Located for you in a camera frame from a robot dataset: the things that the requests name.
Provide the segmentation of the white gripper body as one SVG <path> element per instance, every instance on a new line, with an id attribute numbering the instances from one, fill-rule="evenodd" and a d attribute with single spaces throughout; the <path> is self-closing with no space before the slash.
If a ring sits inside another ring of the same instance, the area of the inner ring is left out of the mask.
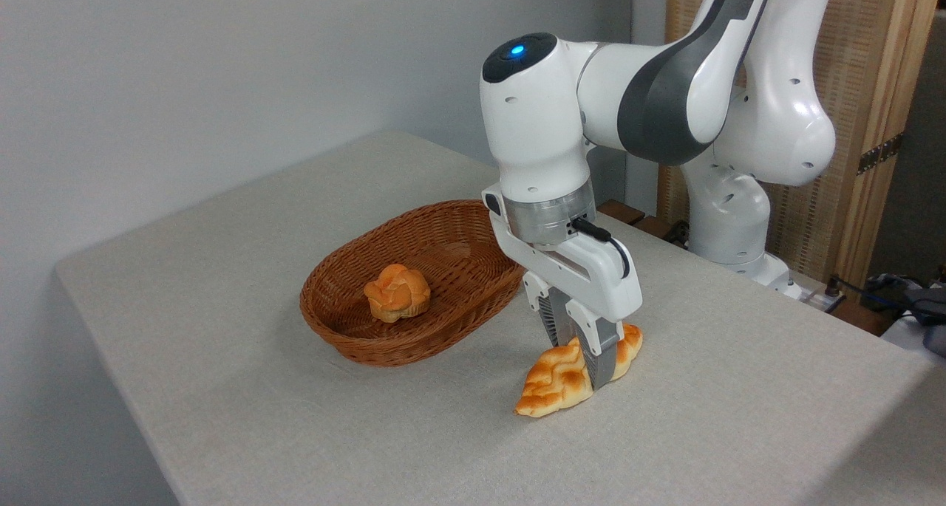
<path id="1" fill-rule="evenodd" d="M 483 190 L 482 199 L 490 209 L 497 243 L 511 260 L 609 321 L 624 320 L 641 307 L 633 260 L 626 257 L 625 275 L 625 258 L 611 243 L 578 233 L 558 245 L 530 245 L 511 233 L 499 184 Z"/>

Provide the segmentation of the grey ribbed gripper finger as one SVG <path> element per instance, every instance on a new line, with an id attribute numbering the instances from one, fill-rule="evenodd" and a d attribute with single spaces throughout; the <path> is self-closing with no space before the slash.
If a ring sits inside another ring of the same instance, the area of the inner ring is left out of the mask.
<path id="1" fill-rule="evenodd" d="M 576 324 L 565 309 L 571 297 L 535 273 L 523 275 L 523 285 L 531 309 L 540 314 L 553 346 L 564 346 L 576 337 Z"/>
<path id="2" fill-rule="evenodd" d="M 594 391 L 612 381 L 617 367 L 617 344 L 624 338 L 621 321 L 603 318 L 572 298 L 565 304 L 577 336 Z"/>

